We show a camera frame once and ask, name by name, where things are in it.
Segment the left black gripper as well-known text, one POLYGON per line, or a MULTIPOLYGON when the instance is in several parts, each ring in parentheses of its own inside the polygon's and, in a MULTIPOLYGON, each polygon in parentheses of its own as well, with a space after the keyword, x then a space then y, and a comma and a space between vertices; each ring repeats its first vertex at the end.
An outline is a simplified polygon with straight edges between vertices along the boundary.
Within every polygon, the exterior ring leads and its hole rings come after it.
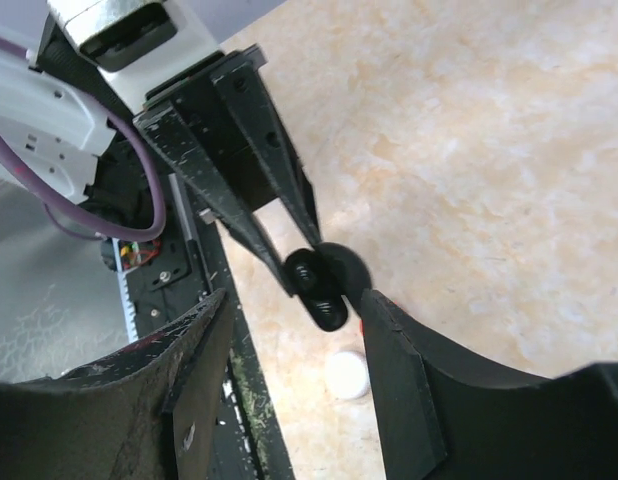
POLYGON ((292 296, 252 212, 280 199, 308 244, 322 236, 313 187, 259 72, 265 63, 258 45, 217 51, 150 92, 134 125, 292 296))

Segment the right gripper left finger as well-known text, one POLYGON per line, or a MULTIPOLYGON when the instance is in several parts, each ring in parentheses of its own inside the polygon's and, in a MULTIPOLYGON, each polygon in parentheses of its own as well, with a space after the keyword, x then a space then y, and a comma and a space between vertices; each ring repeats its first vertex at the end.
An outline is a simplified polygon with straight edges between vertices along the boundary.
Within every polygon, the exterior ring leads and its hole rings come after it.
POLYGON ((154 413, 169 378, 128 345, 57 379, 0 382, 0 479, 166 479, 154 413))

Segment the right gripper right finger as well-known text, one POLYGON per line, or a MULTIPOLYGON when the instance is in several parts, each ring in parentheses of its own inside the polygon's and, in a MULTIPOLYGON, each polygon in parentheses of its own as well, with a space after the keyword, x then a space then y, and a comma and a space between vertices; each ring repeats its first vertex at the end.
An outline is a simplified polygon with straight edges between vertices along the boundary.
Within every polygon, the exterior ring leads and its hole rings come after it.
POLYGON ((378 291, 361 317, 390 479, 618 479, 618 362, 555 379, 490 360, 378 291))

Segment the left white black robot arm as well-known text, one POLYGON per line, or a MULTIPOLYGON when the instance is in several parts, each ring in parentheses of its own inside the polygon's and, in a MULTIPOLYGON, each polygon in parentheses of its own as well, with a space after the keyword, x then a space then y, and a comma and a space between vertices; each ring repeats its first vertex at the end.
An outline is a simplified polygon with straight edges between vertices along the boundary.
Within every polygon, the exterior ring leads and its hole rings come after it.
POLYGON ((255 213, 279 199, 310 244, 321 235, 312 186, 260 76, 261 49, 216 51, 154 88, 139 114, 121 117, 121 101, 66 47, 53 28, 34 70, 24 49, 0 39, 0 166, 8 180, 98 236, 150 242, 167 222, 156 168, 163 162, 288 293, 298 294, 289 260, 255 213), (132 149, 149 191, 154 216, 141 229, 109 222, 60 190, 65 160, 97 162, 117 140, 132 149))

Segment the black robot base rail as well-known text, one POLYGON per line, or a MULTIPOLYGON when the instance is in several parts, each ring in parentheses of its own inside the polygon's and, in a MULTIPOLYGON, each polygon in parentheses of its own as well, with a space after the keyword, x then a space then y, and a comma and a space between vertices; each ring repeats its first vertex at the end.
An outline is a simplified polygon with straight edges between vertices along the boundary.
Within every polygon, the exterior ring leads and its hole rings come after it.
POLYGON ((170 378, 154 418, 166 479, 291 479, 293 467, 218 229, 194 218, 183 181, 162 179, 167 226, 124 259, 139 339, 170 378))

